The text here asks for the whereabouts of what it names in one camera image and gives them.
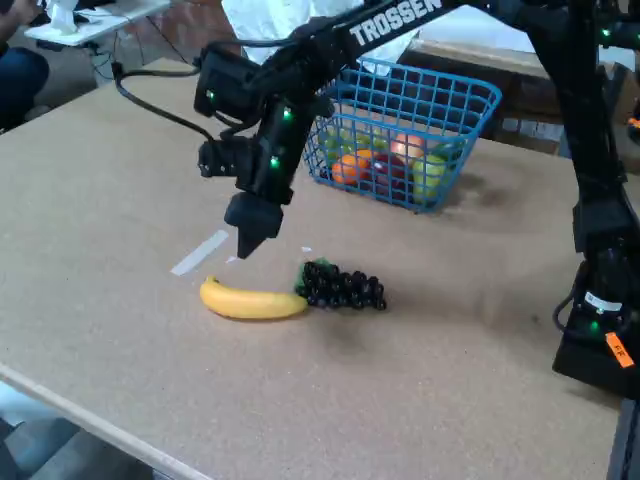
jeans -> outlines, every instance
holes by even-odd
[[[19,124],[49,78],[45,58],[26,48],[10,48],[0,57],[0,128]]]

blue basket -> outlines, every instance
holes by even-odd
[[[379,60],[345,70],[325,89],[304,160],[318,182],[426,212],[460,174],[502,94],[483,81]]]

floor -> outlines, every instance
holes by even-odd
[[[145,42],[142,43],[145,63],[162,57],[180,60],[180,57],[164,42],[164,39],[159,36],[157,39],[145,37]],[[96,88],[93,67],[86,50],[65,48],[61,52],[53,52],[39,49],[34,40],[26,38],[20,32],[11,39],[9,44],[35,50],[49,62],[51,69],[49,81],[38,95],[37,104],[55,108]],[[181,47],[180,51],[187,59],[192,59],[198,53],[198,50],[193,48]],[[140,66],[140,48],[135,35],[123,32],[119,34],[116,55],[118,59],[126,58],[127,64],[134,67]]]

banana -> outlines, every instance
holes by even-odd
[[[241,319],[273,319],[295,315],[307,308],[307,301],[294,293],[254,292],[222,285],[207,277],[200,298],[218,315]]]

grapes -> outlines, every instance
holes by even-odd
[[[368,278],[359,270],[353,274],[341,272],[337,265],[326,262],[306,262],[302,269],[302,285],[298,285],[295,291],[305,297],[310,306],[320,308],[387,308],[384,286],[378,277]]]

